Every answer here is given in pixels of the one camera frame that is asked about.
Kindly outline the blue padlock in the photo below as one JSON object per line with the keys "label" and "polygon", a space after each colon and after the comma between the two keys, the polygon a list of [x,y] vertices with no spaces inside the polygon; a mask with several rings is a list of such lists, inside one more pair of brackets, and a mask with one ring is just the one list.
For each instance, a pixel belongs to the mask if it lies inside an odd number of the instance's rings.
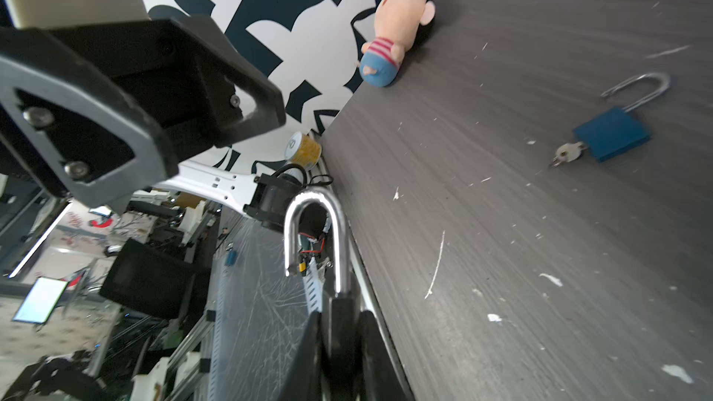
{"label": "blue padlock", "polygon": [[555,150],[550,167],[573,163],[587,151],[594,160],[602,163],[648,142],[652,136],[651,132],[634,116],[634,112],[663,96],[670,89],[669,74],[645,72],[632,76],[605,90],[601,97],[611,98],[617,92],[642,82],[655,84],[654,90],[627,106],[612,107],[574,128],[574,139]]}

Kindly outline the black padlock front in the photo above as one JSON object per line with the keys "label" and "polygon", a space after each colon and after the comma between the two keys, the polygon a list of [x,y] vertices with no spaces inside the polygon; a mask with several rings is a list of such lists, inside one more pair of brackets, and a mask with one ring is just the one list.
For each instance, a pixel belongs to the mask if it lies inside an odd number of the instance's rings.
{"label": "black padlock front", "polygon": [[328,215],[331,231],[323,283],[321,313],[321,400],[353,400],[357,396],[358,300],[348,246],[348,224],[337,197],[328,189],[311,188],[298,193],[290,203],[284,226],[285,274],[298,273],[299,226],[304,211],[318,205]]}

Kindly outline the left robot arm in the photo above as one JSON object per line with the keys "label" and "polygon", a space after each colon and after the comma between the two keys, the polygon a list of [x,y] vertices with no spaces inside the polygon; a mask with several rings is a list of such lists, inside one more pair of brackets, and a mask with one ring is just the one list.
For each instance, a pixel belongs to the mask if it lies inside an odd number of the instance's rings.
{"label": "left robot arm", "polygon": [[280,89],[206,16],[1,31],[1,141],[56,198],[175,189],[281,231],[296,182],[196,157],[285,122]]}

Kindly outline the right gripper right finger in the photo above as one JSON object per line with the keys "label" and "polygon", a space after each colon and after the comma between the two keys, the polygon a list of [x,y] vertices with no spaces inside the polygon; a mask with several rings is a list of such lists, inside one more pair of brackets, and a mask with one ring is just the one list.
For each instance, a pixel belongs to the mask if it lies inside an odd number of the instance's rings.
{"label": "right gripper right finger", "polygon": [[376,317],[369,311],[358,318],[358,393],[366,401],[407,401],[412,397],[399,382]]}

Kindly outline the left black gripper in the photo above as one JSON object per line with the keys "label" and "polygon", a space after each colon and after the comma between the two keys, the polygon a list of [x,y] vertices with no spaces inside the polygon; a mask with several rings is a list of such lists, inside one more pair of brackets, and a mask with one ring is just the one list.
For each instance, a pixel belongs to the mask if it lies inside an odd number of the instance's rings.
{"label": "left black gripper", "polygon": [[1,31],[1,171],[101,206],[286,124],[207,16]]}

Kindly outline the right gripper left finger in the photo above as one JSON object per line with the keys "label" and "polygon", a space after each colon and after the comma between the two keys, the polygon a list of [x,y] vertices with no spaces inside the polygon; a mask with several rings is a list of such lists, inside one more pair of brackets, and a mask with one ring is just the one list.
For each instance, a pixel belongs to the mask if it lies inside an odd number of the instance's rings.
{"label": "right gripper left finger", "polygon": [[322,358],[321,313],[310,314],[302,341],[297,349],[278,401],[319,401]]}

